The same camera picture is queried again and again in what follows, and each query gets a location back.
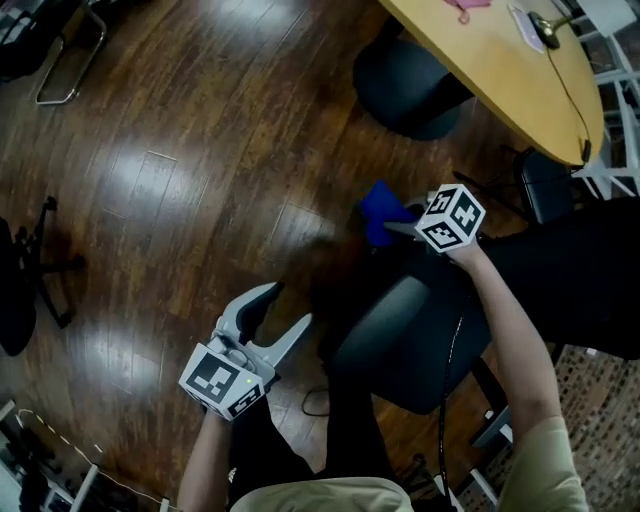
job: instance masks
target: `chair base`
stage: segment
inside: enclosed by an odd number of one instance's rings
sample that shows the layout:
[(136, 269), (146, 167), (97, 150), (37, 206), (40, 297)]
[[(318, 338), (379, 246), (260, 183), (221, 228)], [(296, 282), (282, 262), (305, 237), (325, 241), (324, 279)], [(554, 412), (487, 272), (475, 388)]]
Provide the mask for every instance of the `chair base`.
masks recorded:
[(15, 237), (14, 245), (22, 261), (22, 271), (25, 279), (31, 286), (33, 286), (34, 290), (38, 292), (40, 297), (42, 297), (45, 306), (56, 321), (56, 324), (58, 324), (58, 327), (60, 327), (60, 329), (64, 329), (69, 325), (69, 322), (71, 322), (71, 312), (67, 311), (62, 314), (58, 313), (42, 278), (45, 274), (81, 270), (86, 266), (86, 261), (84, 257), (76, 254), (69, 261), (55, 264), (40, 263), (40, 253), (44, 237), (44, 223), (47, 212), (56, 211), (57, 208), (57, 201), (53, 197), (48, 197), (47, 201), (42, 205), (40, 219), (38, 220), (38, 224), (36, 225), (33, 235), (27, 237), (26, 229), (21, 227)]
[(100, 38), (98, 39), (98, 42), (96, 43), (93, 50), (91, 51), (91, 54), (82, 65), (82, 68), (80, 69), (80, 73), (76, 77), (76, 80), (73, 86), (71, 87), (71, 90), (67, 93), (67, 95), (61, 99), (43, 100), (42, 95), (45, 90), (45, 87), (49, 83), (49, 79), (51, 77), (53, 70), (60, 63), (62, 55), (64, 54), (65, 49), (67, 47), (64, 36), (63, 35), (58, 36), (58, 38), (60, 39), (60, 49), (58, 51), (58, 55), (56, 56), (55, 60), (49, 67), (47, 74), (44, 76), (44, 79), (42, 80), (42, 84), (40, 84), (40, 88), (38, 89), (38, 93), (36, 94), (37, 105), (45, 105), (45, 106), (64, 105), (66, 103), (69, 103), (73, 98), (75, 98), (76, 95), (78, 94), (78, 89), (80, 88), (80, 84), (82, 83), (82, 80), (84, 80), (84, 77), (87, 74), (87, 71), (89, 70), (89, 66), (95, 59), (96, 55), (98, 54), (98, 51), (100, 51), (100, 48), (102, 48), (102, 45), (104, 44), (107, 38), (107, 25), (105, 24), (105, 22), (102, 21), (102, 19), (96, 13), (93, 12), (93, 10), (91, 9), (91, 7), (89, 7), (89, 4), (86, 3), (86, 1), (82, 2), (82, 8), (84, 9), (87, 16), (93, 22), (95, 22), (95, 24), (100, 28)]

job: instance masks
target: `person's arm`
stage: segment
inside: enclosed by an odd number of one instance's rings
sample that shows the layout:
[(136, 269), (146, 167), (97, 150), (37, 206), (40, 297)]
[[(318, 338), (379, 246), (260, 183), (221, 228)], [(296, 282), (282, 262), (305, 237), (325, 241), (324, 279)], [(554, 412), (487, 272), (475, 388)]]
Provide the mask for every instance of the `person's arm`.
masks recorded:
[(541, 421), (562, 416), (556, 373), (540, 334), (477, 243), (447, 253), (471, 276), (498, 352), (516, 447)]
[(180, 482), (178, 509), (222, 512), (229, 488), (231, 424), (207, 412)]

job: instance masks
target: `black cable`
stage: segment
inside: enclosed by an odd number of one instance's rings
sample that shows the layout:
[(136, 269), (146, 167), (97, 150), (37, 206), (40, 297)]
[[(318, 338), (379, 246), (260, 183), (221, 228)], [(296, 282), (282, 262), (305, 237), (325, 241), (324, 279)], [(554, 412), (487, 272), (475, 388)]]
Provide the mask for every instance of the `black cable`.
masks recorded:
[(309, 400), (309, 397), (314, 394), (314, 393), (322, 393), (324, 391), (329, 391), (329, 388), (326, 386), (317, 386), (315, 388), (311, 388), (309, 391), (307, 391), (307, 394), (304, 396), (304, 399), (302, 400), (302, 405), (300, 406), (300, 408), (302, 409), (302, 413), (305, 416), (311, 416), (313, 418), (326, 418), (327, 416), (329, 416), (329, 413), (326, 414), (315, 414), (312, 412), (308, 412), (304, 406), (307, 403), (307, 400)]
[(462, 319), (464, 317), (464, 310), (467, 306), (467, 302), (469, 302), (469, 298), (471, 297), (471, 291), (469, 291), (467, 298), (462, 304), (462, 310), (460, 311), (460, 318), (458, 319), (458, 325), (456, 327), (455, 332), (453, 333), (453, 337), (451, 338), (451, 345), (449, 346), (449, 356), (447, 357), (447, 361), (444, 369), (444, 380), (442, 382), (442, 398), (440, 400), (440, 415), (438, 417), (438, 463), (440, 465), (440, 477), (442, 478), (442, 487), (444, 491), (444, 496), (447, 500), (447, 504), (451, 505), (453, 509), (453, 504), (451, 503), (451, 493), (449, 492), (449, 480), (447, 478), (447, 467), (444, 459), (444, 429), (445, 429), (445, 418), (447, 415), (447, 400), (449, 399), (449, 374), (451, 372), (451, 360), (453, 359), (453, 349), (456, 344), (456, 339), (458, 338), (458, 333), (460, 332), (460, 326), (462, 325)]
[[(589, 162), (589, 159), (591, 158), (591, 133), (589, 132), (589, 126), (587, 126), (587, 123), (584, 120), (582, 112), (580, 112), (578, 105), (576, 105), (576, 102), (574, 101), (573, 97), (569, 93), (569, 89), (567, 89), (567, 85), (564, 83), (564, 80), (562, 79), (562, 75), (560, 74), (560, 71), (558, 71), (558, 68), (556, 67), (556, 63), (553, 61), (553, 58), (551, 57), (551, 52), (548, 47), (547, 47), (547, 57), (549, 59), (549, 62), (551, 63), (551, 66), (553, 67), (553, 70), (556, 73), (556, 76), (558, 77), (558, 80), (560, 81), (560, 85), (562, 85), (562, 88), (564, 89), (564, 93), (567, 96), (567, 99), (571, 103), (571, 106), (573, 107), (573, 109), (576, 111), (576, 114), (578, 114), (578, 117), (582, 122), (582, 126), (584, 126), (584, 131), (587, 133), (587, 138), (584, 141), (584, 145), (582, 144), (582, 140), (578, 138), (578, 141), (580, 142), (580, 152), (581, 152), (580, 157), (582, 158), (582, 164), (586, 165)], [(570, 178), (573, 174), (575, 174), (580, 170), (582, 170), (582, 167), (572, 169), (571, 171), (569, 171), (568, 174), (565, 174), (562, 176), (556, 176), (555, 178), (548, 178), (546, 180), (524, 181), (523, 184), (537, 185), (539, 183), (549, 183), (552, 181), (566, 179), (566, 178)], [(506, 188), (506, 187), (515, 187), (515, 186), (516, 186), (515, 183), (506, 183), (503, 185), (493, 185), (491, 188)]]
[(587, 123), (584, 120), (584, 117), (582, 116), (582, 112), (580, 112), (578, 105), (576, 105), (576, 102), (573, 100), (573, 97), (569, 93), (569, 89), (567, 89), (567, 86), (564, 83), (564, 80), (562, 79), (562, 75), (558, 71), (558, 68), (556, 67), (556, 63), (553, 61), (553, 58), (551, 57), (551, 51), (549, 50), (548, 47), (547, 47), (547, 57), (549, 58), (549, 62), (551, 63), (551, 66), (553, 66), (553, 70), (556, 72), (556, 76), (558, 77), (558, 80), (560, 81), (560, 84), (564, 89), (564, 93), (567, 95), (567, 98), (571, 102), (571, 105), (573, 106), (573, 109), (576, 111), (576, 114), (578, 114), (578, 117), (580, 117), (580, 121), (582, 121), (582, 126), (584, 126), (584, 131), (587, 133), (587, 140), (584, 141), (584, 146), (582, 146), (582, 141), (580, 141), (581, 143), (580, 151), (582, 152), (581, 154), (582, 163), (586, 164), (589, 161), (589, 158), (591, 157), (591, 134), (589, 133), (589, 127), (587, 126)]

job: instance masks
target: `chair backrest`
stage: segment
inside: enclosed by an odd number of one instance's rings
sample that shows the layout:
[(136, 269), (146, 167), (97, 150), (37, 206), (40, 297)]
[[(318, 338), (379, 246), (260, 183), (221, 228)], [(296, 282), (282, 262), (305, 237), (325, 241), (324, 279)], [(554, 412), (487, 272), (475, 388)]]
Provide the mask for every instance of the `chair backrest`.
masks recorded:
[(0, 344), (8, 355), (27, 345), (36, 323), (33, 291), (20, 270), (7, 222), (0, 217)]

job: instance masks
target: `blue object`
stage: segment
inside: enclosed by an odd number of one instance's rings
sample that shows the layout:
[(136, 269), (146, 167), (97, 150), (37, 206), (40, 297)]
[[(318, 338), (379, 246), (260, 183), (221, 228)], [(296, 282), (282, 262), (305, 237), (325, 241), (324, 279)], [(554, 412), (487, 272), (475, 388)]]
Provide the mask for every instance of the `blue object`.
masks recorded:
[(362, 214), (367, 221), (366, 235), (374, 247), (391, 245), (393, 235), (384, 227), (385, 222), (415, 222), (417, 217), (407, 210), (393, 195), (387, 184), (377, 181), (360, 203)]

